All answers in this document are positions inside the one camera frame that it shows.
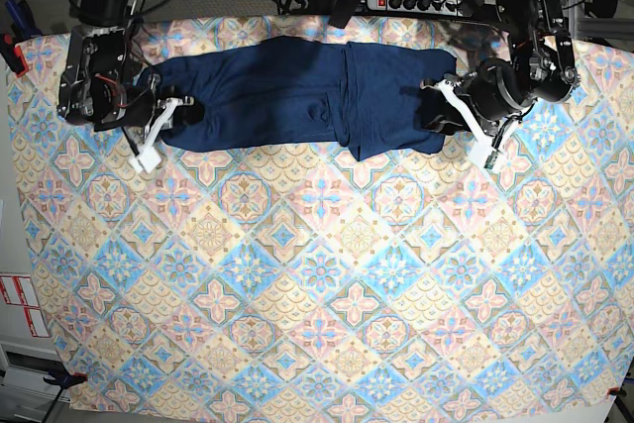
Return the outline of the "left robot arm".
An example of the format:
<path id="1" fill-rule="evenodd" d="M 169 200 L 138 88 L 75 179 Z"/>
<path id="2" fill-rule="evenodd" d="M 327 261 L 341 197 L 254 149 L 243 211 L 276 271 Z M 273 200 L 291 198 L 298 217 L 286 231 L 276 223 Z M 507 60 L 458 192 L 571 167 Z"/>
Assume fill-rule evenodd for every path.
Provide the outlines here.
<path id="1" fill-rule="evenodd" d="M 495 10 L 508 34 L 510 59 L 489 57 L 468 74 L 420 85 L 444 97 L 428 129 L 446 136 L 472 133 L 468 159 L 491 171 L 500 170 L 504 144 L 538 100 L 564 103 L 579 84 L 561 0 L 495 0 Z"/>

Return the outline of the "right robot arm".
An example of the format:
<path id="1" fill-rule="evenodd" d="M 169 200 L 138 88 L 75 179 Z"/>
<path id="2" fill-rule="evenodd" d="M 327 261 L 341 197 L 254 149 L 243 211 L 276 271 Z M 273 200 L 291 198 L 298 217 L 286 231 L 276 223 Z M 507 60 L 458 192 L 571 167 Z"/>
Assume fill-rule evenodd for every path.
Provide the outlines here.
<path id="1" fill-rule="evenodd" d="M 119 129 L 132 149 L 129 163 L 150 173 L 161 163 L 155 143 L 177 123 L 193 123 L 204 110 L 194 98 L 162 81 L 134 39 L 147 0 L 68 0 L 78 20 L 62 73 L 56 112 L 96 132 Z"/>

